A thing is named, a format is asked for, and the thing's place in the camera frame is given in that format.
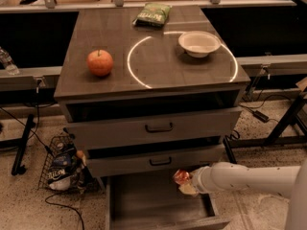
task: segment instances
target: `white bowl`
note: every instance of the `white bowl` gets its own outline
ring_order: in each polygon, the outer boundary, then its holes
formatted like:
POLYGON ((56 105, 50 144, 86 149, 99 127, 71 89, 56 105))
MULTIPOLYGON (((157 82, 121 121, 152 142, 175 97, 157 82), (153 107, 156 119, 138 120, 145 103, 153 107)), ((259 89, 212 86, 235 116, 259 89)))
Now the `white bowl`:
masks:
POLYGON ((221 41, 216 36, 202 31, 183 33, 178 42, 194 58, 204 58, 221 47, 221 41))

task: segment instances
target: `apple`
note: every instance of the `apple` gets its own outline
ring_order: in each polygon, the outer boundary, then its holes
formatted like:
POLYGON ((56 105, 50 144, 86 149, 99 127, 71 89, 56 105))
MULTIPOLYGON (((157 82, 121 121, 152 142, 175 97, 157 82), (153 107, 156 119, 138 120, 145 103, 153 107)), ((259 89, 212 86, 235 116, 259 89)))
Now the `apple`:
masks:
POLYGON ((98 77, 108 75, 114 65, 112 55, 105 50, 95 50, 86 59, 89 71, 98 77))

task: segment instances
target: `drawer handle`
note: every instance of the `drawer handle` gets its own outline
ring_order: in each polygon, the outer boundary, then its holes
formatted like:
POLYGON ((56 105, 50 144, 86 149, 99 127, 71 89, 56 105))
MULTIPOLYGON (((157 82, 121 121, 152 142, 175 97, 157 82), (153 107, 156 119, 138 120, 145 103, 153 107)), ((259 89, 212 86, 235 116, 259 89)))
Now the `drawer handle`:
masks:
POLYGON ((145 129, 149 133, 159 133, 159 132, 169 132, 173 130, 173 123, 171 122, 168 127, 162 128, 150 128, 148 125, 145 125, 145 129))
POLYGON ((150 159, 151 166, 161 166, 161 165, 169 165, 172 163, 172 157, 169 157, 167 161, 163 162, 153 162, 152 159, 150 159))

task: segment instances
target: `water bottle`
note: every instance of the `water bottle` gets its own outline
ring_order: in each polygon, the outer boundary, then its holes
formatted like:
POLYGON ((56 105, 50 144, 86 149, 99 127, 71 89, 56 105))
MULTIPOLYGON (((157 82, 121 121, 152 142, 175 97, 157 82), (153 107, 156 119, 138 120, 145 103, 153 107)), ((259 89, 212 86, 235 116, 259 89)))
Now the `water bottle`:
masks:
POLYGON ((0 62, 10 75, 18 75, 19 69, 12 60, 10 54, 0 47, 0 62))

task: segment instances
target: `speckled concrete floor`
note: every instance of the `speckled concrete floor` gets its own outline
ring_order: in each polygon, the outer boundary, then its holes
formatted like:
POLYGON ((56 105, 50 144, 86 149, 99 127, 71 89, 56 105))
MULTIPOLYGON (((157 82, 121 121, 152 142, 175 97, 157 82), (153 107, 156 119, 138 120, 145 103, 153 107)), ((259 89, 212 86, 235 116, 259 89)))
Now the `speckled concrete floor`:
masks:
MULTIPOLYGON (((258 106, 262 102, 243 103, 258 106)), ((263 124, 243 110, 236 130, 241 138, 263 138, 270 134, 285 113, 288 100, 266 101, 260 108, 272 120, 263 124)), ((28 113, 36 115, 34 108, 7 108, 22 122, 26 122, 28 113)), ((21 136, 23 126, 0 110, 0 121, 4 130, 0 140, 21 136)), ((54 136, 63 134, 65 119, 59 108, 42 108, 37 135, 49 145, 54 136)), ((298 133, 295 127, 287 127, 284 136, 298 133)), ((235 149, 234 154, 239 164, 248 167, 270 167, 300 165, 307 157, 306 145, 271 146, 269 148, 235 149)), ((4 230, 81 230, 82 223, 78 215, 71 210, 52 206, 45 202, 54 192, 39 189, 38 181, 45 161, 44 147, 33 137, 22 164, 27 171, 22 175, 12 176, 12 164, 16 151, 0 153, 0 229, 4 230)), ((227 161, 226 155, 221 161, 227 161)), ((220 192, 212 195, 220 216, 231 219, 225 230, 281 230, 285 225, 289 200, 276 195, 269 195, 253 190, 240 192, 220 192)), ((106 196, 102 191, 68 195, 56 195, 52 202, 75 207, 81 212, 86 230, 105 229, 106 196)))

